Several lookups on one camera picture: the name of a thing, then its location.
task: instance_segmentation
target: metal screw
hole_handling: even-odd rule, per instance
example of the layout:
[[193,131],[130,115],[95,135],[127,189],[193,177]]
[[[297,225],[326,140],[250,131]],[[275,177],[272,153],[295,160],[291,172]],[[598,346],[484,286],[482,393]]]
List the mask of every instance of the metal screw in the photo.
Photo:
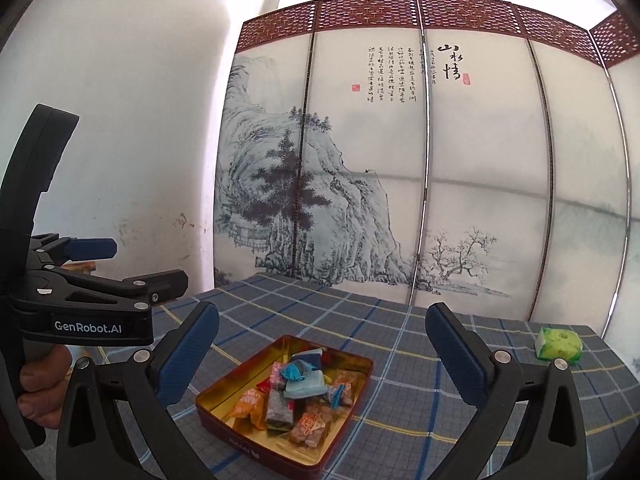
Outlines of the metal screw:
[[562,358],[558,358],[554,360],[554,365],[556,366],[556,368],[558,370],[566,370],[569,365],[566,363],[566,361]]
[[511,354],[509,354],[509,352],[505,352],[504,350],[498,350],[494,354],[494,357],[496,361],[504,365],[511,361]]
[[137,363],[144,363],[151,357],[149,350],[138,350],[133,354],[133,360]]
[[87,368],[89,365],[89,361],[90,359],[88,357],[79,358],[78,361],[76,361],[76,368],[80,368],[81,370],[83,368]]

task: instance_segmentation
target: folding screen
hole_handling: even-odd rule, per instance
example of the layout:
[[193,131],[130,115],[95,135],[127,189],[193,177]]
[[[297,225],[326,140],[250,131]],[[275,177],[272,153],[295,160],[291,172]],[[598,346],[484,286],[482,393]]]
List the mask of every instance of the folding screen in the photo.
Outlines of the folding screen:
[[626,266],[605,341],[640,379],[640,46],[618,12],[594,27],[591,33],[616,92],[634,183]]
[[216,167],[216,284],[272,270],[599,331],[627,187],[588,31],[498,0],[316,0],[242,28]]

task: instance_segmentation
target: gray checkered tablecloth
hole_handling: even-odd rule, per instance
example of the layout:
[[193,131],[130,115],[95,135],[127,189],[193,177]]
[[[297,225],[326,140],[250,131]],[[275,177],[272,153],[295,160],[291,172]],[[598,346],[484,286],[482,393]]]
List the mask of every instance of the gray checkered tablecloth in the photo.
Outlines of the gray checkered tablecloth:
[[[157,307],[156,341],[188,316],[196,300],[209,300],[218,307],[220,332],[184,398],[169,411],[220,480],[282,477],[207,433],[195,413],[194,398],[284,334],[344,349],[374,362],[363,402],[344,441],[329,458],[324,478],[425,479],[475,412],[460,399],[425,335],[422,307],[409,308],[284,276],[256,274],[242,282]],[[537,361],[534,341],[540,324],[480,316],[458,318],[490,348],[510,349],[520,362]],[[590,328],[569,328],[584,343],[582,358],[572,368],[587,434],[589,478],[597,479],[639,423],[640,384]],[[98,348],[95,360],[121,361],[133,351],[134,348]],[[500,468],[525,407],[524,403],[516,405],[482,477]],[[143,465],[162,476],[124,403],[122,413]]]

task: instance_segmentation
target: blue gripper pad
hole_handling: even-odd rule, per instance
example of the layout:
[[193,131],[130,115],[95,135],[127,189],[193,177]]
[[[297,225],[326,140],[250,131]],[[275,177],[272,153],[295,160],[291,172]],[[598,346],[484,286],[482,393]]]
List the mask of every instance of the blue gripper pad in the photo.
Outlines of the blue gripper pad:
[[65,255],[72,262],[108,260],[118,252],[118,244],[111,238],[76,238],[65,246]]
[[[216,306],[209,301],[201,301],[180,328],[169,331],[158,343],[158,352],[154,350],[154,360],[160,360],[161,367],[157,370],[156,397],[165,408],[182,399],[207,350],[218,335],[219,327],[220,314]],[[175,345],[167,356],[162,355],[165,349],[169,349],[162,344],[165,339],[170,346]]]
[[486,371],[474,357],[465,341],[451,325],[452,321],[438,308],[443,303],[432,304],[424,317],[424,328],[438,357],[456,385],[462,400],[480,408],[486,400],[488,378]]

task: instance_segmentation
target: red lattice trim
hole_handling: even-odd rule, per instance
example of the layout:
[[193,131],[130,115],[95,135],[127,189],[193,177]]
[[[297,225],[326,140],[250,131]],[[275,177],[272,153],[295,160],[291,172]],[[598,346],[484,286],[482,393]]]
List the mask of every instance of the red lattice trim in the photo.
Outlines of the red lattice trim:
[[420,0],[424,28],[487,30],[512,36],[524,31],[509,2],[501,0]]
[[600,65],[598,54],[585,29],[540,10],[523,6],[514,6],[514,8],[519,13],[530,40],[562,48]]
[[314,0],[274,10],[244,22],[240,31],[236,54],[280,38],[313,32],[316,4],[317,1]]
[[415,0],[318,0],[316,30],[357,27],[420,28]]
[[638,38],[618,11],[593,27],[591,34],[607,68],[640,52]]

